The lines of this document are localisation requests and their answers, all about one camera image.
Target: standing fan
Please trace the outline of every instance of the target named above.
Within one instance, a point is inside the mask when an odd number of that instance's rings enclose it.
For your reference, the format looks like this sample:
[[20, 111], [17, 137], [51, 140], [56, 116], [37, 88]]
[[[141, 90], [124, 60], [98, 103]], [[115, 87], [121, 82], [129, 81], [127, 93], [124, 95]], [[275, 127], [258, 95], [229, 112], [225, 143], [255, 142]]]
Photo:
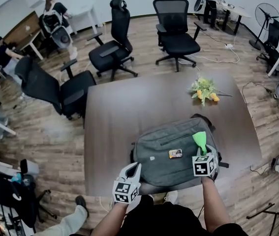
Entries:
[[249, 40], [251, 46], [255, 49], [261, 50], [260, 45], [257, 43], [263, 30], [268, 30], [268, 24], [272, 23], [274, 19], [279, 22], [279, 12], [269, 3], [261, 3], [255, 9], [255, 17], [258, 24], [262, 27], [256, 41]]

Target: gray backpack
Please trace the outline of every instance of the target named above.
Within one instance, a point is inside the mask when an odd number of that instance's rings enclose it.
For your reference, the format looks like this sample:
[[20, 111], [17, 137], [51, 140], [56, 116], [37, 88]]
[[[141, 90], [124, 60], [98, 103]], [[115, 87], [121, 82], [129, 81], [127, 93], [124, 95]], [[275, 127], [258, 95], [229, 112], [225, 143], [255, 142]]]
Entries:
[[[214, 129], [206, 117], [196, 114], [188, 120], [172, 122], [141, 135], [134, 145], [132, 159], [142, 164], [144, 182], [168, 187], [196, 178], [192, 156], [196, 156], [198, 146], [192, 135], [205, 131], [206, 144], [216, 148], [212, 135]], [[170, 159], [169, 151], [173, 149], [181, 149], [183, 156]]]

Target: backpack zipper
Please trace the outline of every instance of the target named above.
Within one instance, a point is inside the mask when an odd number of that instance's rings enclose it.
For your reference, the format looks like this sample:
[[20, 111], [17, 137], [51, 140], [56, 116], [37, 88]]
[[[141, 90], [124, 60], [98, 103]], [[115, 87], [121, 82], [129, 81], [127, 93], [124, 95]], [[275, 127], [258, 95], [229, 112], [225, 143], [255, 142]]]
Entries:
[[163, 146], [163, 145], [169, 144], [170, 142], [173, 142], [173, 141], [175, 141], [175, 140], [178, 140], [178, 139], [181, 139], [181, 138], [184, 138], [184, 137], [188, 137], [188, 136], [190, 136], [190, 135], [191, 135], [191, 134], [185, 134], [185, 135], [183, 135], [183, 136], [180, 136], [180, 137], [177, 137], [177, 138], [175, 138], [175, 139], [169, 140], [169, 141], [167, 141], [167, 142], [161, 143], [160, 145]]

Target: wooden floor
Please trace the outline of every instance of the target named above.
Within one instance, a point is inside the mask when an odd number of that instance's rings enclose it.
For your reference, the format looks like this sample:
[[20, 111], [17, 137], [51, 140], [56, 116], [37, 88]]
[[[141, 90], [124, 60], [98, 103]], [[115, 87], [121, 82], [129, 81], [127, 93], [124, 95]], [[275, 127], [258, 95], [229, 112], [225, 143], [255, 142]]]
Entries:
[[[194, 17], [188, 20], [189, 33], [193, 36], [195, 32]], [[157, 45], [157, 34], [155, 30], [157, 17], [144, 17], [131, 19], [128, 37], [133, 45], [135, 61], [127, 62], [127, 67], [138, 72], [139, 76], [151, 76], [161, 73], [172, 73], [175, 71], [173, 60], [162, 61], [159, 66], [155, 60], [164, 56]], [[110, 24], [106, 26], [107, 34], [101, 38], [103, 42], [112, 39]], [[97, 46], [95, 40], [87, 43], [86, 37], [91, 30], [84, 31], [73, 37], [75, 46], [78, 47], [78, 63], [73, 67], [73, 73], [77, 74], [86, 69], [95, 74], [96, 70], [89, 62], [88, 53]], [[234, 51], [239, 55], [240, 61], [234, 63], [215, 63], [202, 58], [195, 58], [199, 69], [228, 69], [234, 77], [238, 87], [250, 82], [263, 84], [274, 89], [278, 77], [269, 78], [265, 73], [264, 61], [256, 61], [259, 52], [253, 49], [248, 40], [251, 34], [240, 27], [235, 41], [234, 37], [221, 31], [206, 31], [225, 43], [235, 43]], [[236, 61], [237, 57], [230, 50], [225, 49], [224, 43], [216, 42], [200, 32], [197, 38], [201, 51], [198, 56], [214, 60]], [[67, 52], [61, 55], [54, 53], [49, 59], [41, 61], [42, 67], [51, 75], [62, 81], [68, 77], [59, 72], [63, 61], [68, 61]], [[190, 65], [180, 65], [181, 72], [192, 70]], [[117, 72], [116, 79], [123, 80], [132, 78], [131, 74], [122, 71]], [[95, 76], [97, 83], [108, 83], [110, 73], [103, 74], [99, 79]], [[82, 120], [68, 121], [66, 117], [59, 116], [51, 104], [27, 97], [24, 101], [18, 99], [21, 91], [11, 79], [2, 84], [0, 100], [2, 109], [10, 117], [9, 126], [17, 132], [16, 137], [5, 137], [0, 141], [0, 159], [4, 162], [18, 166], [21, 159], [29, 159], [39, 164], [40, 175], [37, 179], [38, 191], [50, 189], [50, 199], [45, 199], [45, 206], [58, 215], [57, 221], [47, 218], [44, 224], [37, 224], [38, 231], [59, 223], [61, 218], [72, 213], [75, 208], [74, 199], [77, 195], [85, 193], [84, 187], [84, 130]], [[251, 113], [256, 133], [262, 150], [263, 160], [256, 162], [252, 168], [260, 173], [272, 160], [279, 155], [279, 109], [276, 101], [261, 86], [249, 84], [244, 89], [248, 102], [248, 110]], [[261, 209], [269, 202], [276, 203], [273, 210], [279, 211], [279, 174], [267, 169], [260, 176], [249, 169], [242, 173], [242, 177], [233, 181], [217, 182], [218, 190], [227, 206], [232, 220], [239, 223], [250, 236], [266, 236], [269, 234], [273, 216], [261, 214], [252, 220], [246, 220], [246, 216], [257, 209]], [[102, 205], [109, 209], [111, 197], [86, 197], [90, 217], [80, 231], [88, 235], [90, 229], [106, 215]], [[161, 201], [164, 194], [159, 194], [156, 199]], [[179, 192], [179, 202], [185, 207], [191, 208], [198, 214], [203, 205], [202, 187], [197, 186]], [[274, 235], [279, 234], [279, 219], [276, 223]]]

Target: black shoe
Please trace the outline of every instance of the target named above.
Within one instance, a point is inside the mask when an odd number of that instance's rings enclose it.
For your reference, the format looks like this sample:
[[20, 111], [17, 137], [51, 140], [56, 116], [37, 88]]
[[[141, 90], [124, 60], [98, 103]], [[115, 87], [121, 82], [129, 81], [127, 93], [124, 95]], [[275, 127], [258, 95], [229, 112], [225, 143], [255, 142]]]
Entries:
[[216, 26], [210, 26], [210, 28], [213, 29], [213, 30], [219, 30], [219, 28], [216, 27]]
[[87, 210], [87, 207], [86, 207], [86, 201], [85, 201], [84, 197], [81, 196], [81, 195], [77, 196], [76, 199], [75, 199], [75, 202], [76, 202], [76, 205], [82, 206], [84, 209], [86, 209], [87, 217], [89, 217], [89, 213], [88, 213], [88, 210]]

